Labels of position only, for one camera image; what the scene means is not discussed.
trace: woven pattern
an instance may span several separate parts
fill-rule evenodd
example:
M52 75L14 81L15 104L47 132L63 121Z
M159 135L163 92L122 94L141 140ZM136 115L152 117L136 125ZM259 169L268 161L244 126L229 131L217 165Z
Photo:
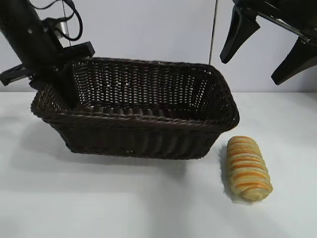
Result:
M73 80L76 108L50 85L32 103L73 152L201 158L239 122L228 85L209 65L92 58L74 63Z

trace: cable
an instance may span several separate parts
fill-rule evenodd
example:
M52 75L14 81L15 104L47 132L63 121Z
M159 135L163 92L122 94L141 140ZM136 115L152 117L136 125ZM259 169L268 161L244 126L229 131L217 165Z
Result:
M79 33L77 35L77 37L75 38L71 38L69 36L66 36L60 29L55 29L58 33L61 34L62 37L64 37L65 39L69 40L69 41L78 41L82 35L83 35L83 20L81 19L81 16L79 14L79 12L77 11L77 9L75 8L75 4L72 0L62 0L64 1L74 12L74 14L76 15L78 22L79 22Z
M53 5L54 5L55 3L57 3L58 1L64 1L64 0L55 0L55 1L53 1L52 3L50 3L49 5L44 6L44 7L34 6L34 5L31 3L31 1L29 1L29 3L30 3L30 5L31 5L32 7L34 7L34 8L37 9L37 10L45 10L45 9L48 9L48 8L50 8L51 6L53 6Z
M79 33L77 35L77 37L75 38L71 38L69 36L66 36L60 29L58 28L55 28L55 31L57 31L62 37L64 37L65 39L69 40L69 41L78 41L82 35L83 35L83 20L81 19L81 16L79 14L79 12L77 11L76 7L75 7L75 4L72 0L55 0L53 1L52 3L50 3L49 5L45 6L45 7L37 7L37 6L34 6L30 1L30 5L32 7L34 7L35 9L37 10L45 10L45 9L48 9L50 8L51 6L53 6L56 2L58 1L62 1L64 3L66 3L72 10L73 10L73 13L69 16L69 17L61 17L61 18L58 18L57 21L58 22L67 22L69 21L74 15L76 15L77 19L78 19L78 22L79 22Z

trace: white wall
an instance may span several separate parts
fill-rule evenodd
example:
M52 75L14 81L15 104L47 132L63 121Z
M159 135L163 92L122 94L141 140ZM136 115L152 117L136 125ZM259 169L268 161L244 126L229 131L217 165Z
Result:
M317 67L310 68L280 86L271 79L272 73L293 48L297 36L258 17L258 30L228 64L220 61L220 52L227 38L232 0L219 0L212 63L226 78L235 92L317 92Z
M75 4L84 21L77 43L92 41L96 56L208 63L212 0L76 0ZM77 35L77 20L70 22L70 33ZM0 70L18 64L3 37L0 44ZM29 88L24 80L0 90Z
M51 0L32 2L43 6ZM214 3L214 0L75 0L84 21L80 42L92 41L96 56L102 57L207 63ZM212 58L232 91L317 91L317 68L306 70L281 86L273 83L271 74L297 37L262 19L259 19L262 28L230 63L222 64L219 55L227 37L232 7L232 0L219 1ZM62 15L61 3L40 12L42 18ZM72 36L77 30L77 21L72 20ZM19 64L1 34L0 52L0 71ZM0 91L30 90L26 79L8 87L0 86Z

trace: white table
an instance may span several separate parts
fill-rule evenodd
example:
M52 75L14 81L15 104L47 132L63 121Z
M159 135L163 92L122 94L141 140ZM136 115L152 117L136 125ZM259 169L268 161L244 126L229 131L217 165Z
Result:
M315 237L317 94L234 96L240 125L204 159L173 162L72 154L30 113L33 93L1 93L0 237ZM262 149L274 191L261 203L224 188L234 135Z

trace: bread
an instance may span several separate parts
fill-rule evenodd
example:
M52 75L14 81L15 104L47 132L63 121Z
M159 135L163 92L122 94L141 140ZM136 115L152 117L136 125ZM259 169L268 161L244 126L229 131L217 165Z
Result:
M234 136L227 145L231 190L245 199L261 201L273 191L259 146L247 136Z

